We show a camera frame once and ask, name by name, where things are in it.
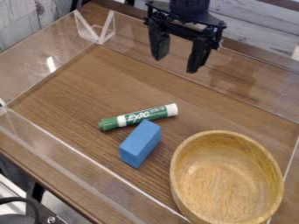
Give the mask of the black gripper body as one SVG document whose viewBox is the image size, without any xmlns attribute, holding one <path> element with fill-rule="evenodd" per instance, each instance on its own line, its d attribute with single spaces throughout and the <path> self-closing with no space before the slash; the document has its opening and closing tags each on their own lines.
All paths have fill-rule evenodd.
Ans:
<svg viewBox="0 0 299 224">
<path fill-rule="evenodd" d="M 147 0 L 145 24 L 158 24 L 170 34 L 194 41 L 207 39 L 210 48 L 221 47 L 227 24 L 210 13 L 211 0 Z"/>
</svg>

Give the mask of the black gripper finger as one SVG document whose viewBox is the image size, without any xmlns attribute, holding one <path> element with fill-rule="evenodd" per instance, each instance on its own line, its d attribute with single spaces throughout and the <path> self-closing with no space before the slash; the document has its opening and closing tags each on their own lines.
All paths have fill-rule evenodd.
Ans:
<svg viewBox="0 0 299 224">
<path fill-rule="evenodd" d="M 206 38 L 197 38 L 193 41 L 191 55 L 187 63 L 187 72 L 194 74 L 206 64 L 211 54 L 211 45 Z"/>
<path fill-rule="evenodd" d="M 170 52 L 170 33 L 158 25 L 149 25 L 151 53 L 155 60 L 162 60 Z"/>
</svg>

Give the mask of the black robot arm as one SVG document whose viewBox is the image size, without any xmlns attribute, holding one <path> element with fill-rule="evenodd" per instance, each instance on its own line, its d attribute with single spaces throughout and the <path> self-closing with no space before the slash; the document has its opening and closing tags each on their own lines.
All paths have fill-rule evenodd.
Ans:
<svg viewBox="0 0 299 224">
<path fill-rule="evenodd" d="M 149 27 L 151 54 L 162 60 L 169 52 L 171 36 L 193 42 L 187 73 L 206 65 L 213 50 L 221 48 L 227 23 L 210 14 L 211 0 L 149 0 L 145 24 Z"/>
</svg>

